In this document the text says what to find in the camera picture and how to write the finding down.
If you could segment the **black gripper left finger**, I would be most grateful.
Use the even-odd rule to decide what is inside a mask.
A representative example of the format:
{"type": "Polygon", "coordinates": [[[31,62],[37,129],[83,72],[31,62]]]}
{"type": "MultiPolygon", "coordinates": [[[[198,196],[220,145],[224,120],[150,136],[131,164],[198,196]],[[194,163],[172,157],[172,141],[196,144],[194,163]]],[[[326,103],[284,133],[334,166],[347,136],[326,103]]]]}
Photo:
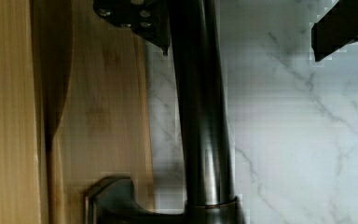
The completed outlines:
{"type": "Polygon", "coordinates": [[[171,33],[167,0],[93,0],[93,10],[111,25],[131,29],[168,55],[171,33]]]}

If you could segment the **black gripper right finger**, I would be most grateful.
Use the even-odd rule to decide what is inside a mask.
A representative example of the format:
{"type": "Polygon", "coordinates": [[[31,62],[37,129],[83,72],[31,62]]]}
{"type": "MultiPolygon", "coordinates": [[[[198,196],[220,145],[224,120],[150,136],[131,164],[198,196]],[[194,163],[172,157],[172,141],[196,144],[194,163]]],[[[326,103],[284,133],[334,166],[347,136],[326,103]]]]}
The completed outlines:
{"type": "Polygon", "coordinates": [[[319,62],[342,47],[358,42],[358,0],[338,2],[311,29],[311,47],[319,62]]]}

